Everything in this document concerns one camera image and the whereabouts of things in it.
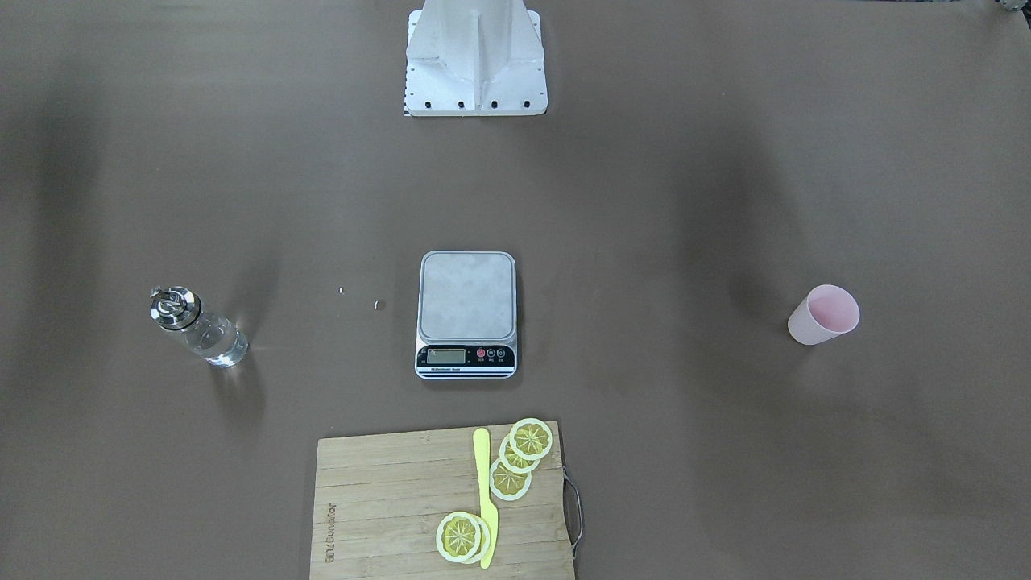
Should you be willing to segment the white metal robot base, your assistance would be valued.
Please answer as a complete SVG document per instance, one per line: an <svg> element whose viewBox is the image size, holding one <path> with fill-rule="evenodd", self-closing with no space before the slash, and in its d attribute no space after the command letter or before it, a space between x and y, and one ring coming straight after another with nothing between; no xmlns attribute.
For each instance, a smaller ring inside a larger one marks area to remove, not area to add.
<svg viewBox="0 0 1031 580"><path fill-rule="evenodd" d="M542 115L541 19L523 1L427 1L406 26L403 111L417 118Z"/></svg>

